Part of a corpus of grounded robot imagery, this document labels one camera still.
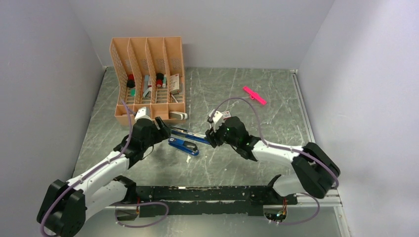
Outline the red white staple box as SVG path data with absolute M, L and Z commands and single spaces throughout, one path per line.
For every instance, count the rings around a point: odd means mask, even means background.
M 222 115 L 223 115 L 223 119 L 228 119 L 232 117 L 229 111 L 222 112 Z

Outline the blue stapler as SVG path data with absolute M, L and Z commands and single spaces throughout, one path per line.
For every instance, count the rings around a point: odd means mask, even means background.
M 206 135 L 200 134 L 197 132 L 189 131 L 183 128 L 178 128 L 175 126 L 170 126 L 171 133 L 180 137 L 188 138 L 193 141 L 197 141 L 200 143 L 208 144 L 210 145 L 210 142 L 207 140 Z
M 197 145 L 189 141 L 170 137 L 168 139 L 168 144 L 192 156 L 197 156 L 199 154 L 199 149 Z

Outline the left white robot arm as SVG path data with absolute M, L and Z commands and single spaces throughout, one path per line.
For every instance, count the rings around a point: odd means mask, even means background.
M 128 135 L 98 164 L 81 175 L 51 183 L 37 215 L 40 231 L 55 237 L 73 237 L 97 212 L 112 204 L 139 204 L 136 183 L 122 173 L 144 159 L 145 152 L 170 137 L 171 129 L 160 117 L 141 117 Z

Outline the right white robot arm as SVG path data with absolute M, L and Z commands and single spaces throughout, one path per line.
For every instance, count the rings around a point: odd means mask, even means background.
M 263 141 L 250 135 L 238 117 L 212 116 L 208 122 L 210 128 L 206 131 L 206 139 L 213 148 L 228 144 L 244 159 L 273 162 L 293 171 L 290 175 L 272 179 L 271 188 L 266 192 L 271 204 L 279 204 L 287 195 L 297 193 L 324 198 L 341 174 L 339 167 L 316 143 L 287 146 Z

